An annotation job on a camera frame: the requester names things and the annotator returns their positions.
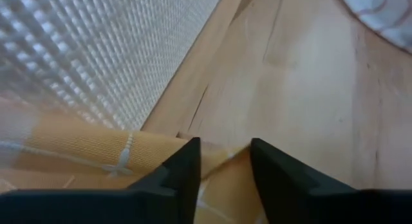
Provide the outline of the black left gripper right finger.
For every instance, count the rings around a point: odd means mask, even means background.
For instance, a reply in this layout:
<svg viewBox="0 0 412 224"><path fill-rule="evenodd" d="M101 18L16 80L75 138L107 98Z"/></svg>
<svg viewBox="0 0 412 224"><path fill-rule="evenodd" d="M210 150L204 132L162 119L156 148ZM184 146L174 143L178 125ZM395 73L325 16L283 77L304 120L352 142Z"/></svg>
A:
<svg viewBox="0 0 412 224"><path fill-rule="evenodd" d="M269 223L411 223L411 191L354 189L260 138L254 182Z"/></svg>

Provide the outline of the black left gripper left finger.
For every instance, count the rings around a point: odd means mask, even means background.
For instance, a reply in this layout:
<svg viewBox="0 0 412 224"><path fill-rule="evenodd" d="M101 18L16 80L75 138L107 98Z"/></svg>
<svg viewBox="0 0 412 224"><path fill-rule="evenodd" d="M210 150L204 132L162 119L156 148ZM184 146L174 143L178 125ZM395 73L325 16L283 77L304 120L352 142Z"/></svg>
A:
<svg viewBox="0 0 412 224"><path fill-rule="evenodd" d="M30 189L1 195L1 223L192 223L200 138L124 189Z"/></svg>

